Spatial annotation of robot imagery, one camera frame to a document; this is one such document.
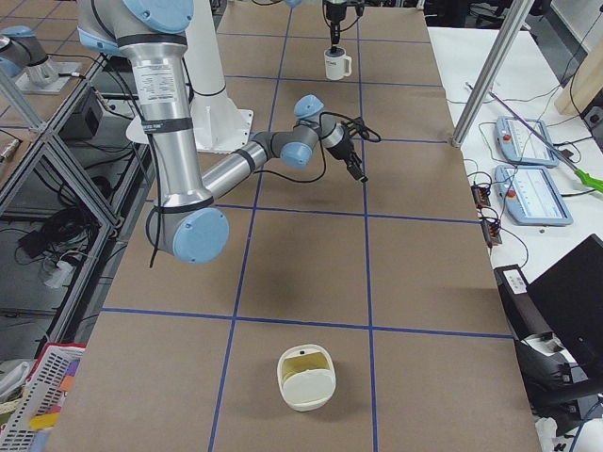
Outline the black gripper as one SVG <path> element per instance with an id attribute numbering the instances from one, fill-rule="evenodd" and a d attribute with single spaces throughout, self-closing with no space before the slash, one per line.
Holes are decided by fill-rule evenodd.
<path id="1" fill-rule="evenodd" d="M 326 19 L 329 21 L 331 39 L 330 52 L 335 55 L 339 50 L 340 23 L 346 18 L 346 0 L 326 0 Z"/>
<path id="2" fill-rule="evenodd" d="M 353 143 L 350 139 L 350 133 L 347 130 L 343 131 L 341 140 L 334 145 L 328 146 L 327 150 L 336 160 L 342 160 L 346 163 L 350 175 L 356 181 L 362 184 L 368 181 L 367 176 L 361 169 L 362 160 L 355 153 Z"/>

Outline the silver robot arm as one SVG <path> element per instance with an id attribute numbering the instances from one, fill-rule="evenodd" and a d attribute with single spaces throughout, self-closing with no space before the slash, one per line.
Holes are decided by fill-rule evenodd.
<path id="1" fill-rule="evenodd" d="M 78 33 L 85 47 L 105 55 L 126 57 L 138 75 L 147 66 L 168 65 L 175 89 L 185 88 L 182 60 L 188 48 L 187 31 L 214 30 L 212 1 L 80 1 Z M 1 68 L 13 77 L 25 68 L 50 68 L 48 54 L 28 27 L 1 31 Z"/>
<path id="2" fill-rule="evenodd" d="M 327 111 L 316 96 L 296 103 L 289 130 L 250 132 L 226 91 L 209 2 L 81 1 L 77 10 L 81 43 L 132 68 L 134 124 L 157 178 L 146 220 L 155 251 L 190 264 L 215 259 L 230 233 L 216 200 L 272 159 L 301 169 L 320 149 L 365 180 L 352 142 L 367 134 L 363 120 Z"/>

